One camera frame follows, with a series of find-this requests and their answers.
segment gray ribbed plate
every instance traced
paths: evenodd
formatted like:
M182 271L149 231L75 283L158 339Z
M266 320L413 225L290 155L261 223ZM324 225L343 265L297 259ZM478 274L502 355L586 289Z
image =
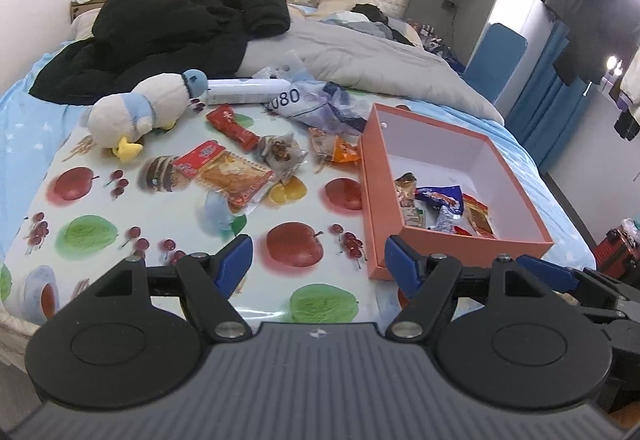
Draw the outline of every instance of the gray ribbed plate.
M391 343L371 324L265 323L249 341L213 348L196 376L148 406L90 413L47 403L10 436L613 440L623 433L587 404L546 416L484 406L453 388L423 349Z

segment blue bed sheet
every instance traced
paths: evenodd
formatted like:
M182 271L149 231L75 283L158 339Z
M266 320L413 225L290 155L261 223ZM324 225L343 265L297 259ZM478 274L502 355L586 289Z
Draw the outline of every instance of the blue bed sheet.
M57 53L44 55L0 98L0 263L53 157L85 109L28 94L38 72Z
M529 153L518 144L509 131L496 122L479 120L450 107L422 101L407 101L405 104L415 113L487 135L519 179L555 243L543 259L580 270L585 267L595 268L595 258L591 250L540 178L538 168Z

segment plush toy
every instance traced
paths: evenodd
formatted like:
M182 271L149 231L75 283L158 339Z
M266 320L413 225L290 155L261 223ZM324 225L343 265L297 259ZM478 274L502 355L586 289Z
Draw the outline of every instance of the plush toy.
M98 100L86 115L86 126L98 146L128 162L142 151L137 142L143 135L156 127L171 129L190 99L206 90L207 76L200 70L158 74L129 93Z

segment black jacket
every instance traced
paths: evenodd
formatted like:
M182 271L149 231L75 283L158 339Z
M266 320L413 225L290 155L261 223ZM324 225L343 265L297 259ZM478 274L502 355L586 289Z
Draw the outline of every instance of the black jacket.
M567 86L576 76L599 84L610 56L628 64L638 47L640 0L582 0L568 25L569 44L554 63L556 73Z
M30 93L91 105L159 73L233 77L250 38L281 35L289 25L285 0L107 0L94 37L62 50Z

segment orange box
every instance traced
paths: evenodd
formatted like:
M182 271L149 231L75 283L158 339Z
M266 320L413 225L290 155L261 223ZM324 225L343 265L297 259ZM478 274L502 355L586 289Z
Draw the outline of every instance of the orange box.
M491 266L498 254L541 257L553 241L533 203L488 136L395 107L374 104L360 138L360 176L371 279L391 280L385 242L398 234L423 255L453 255ZM489 207L499 239L404 225L394 179L412 172L418 187L460 185Z

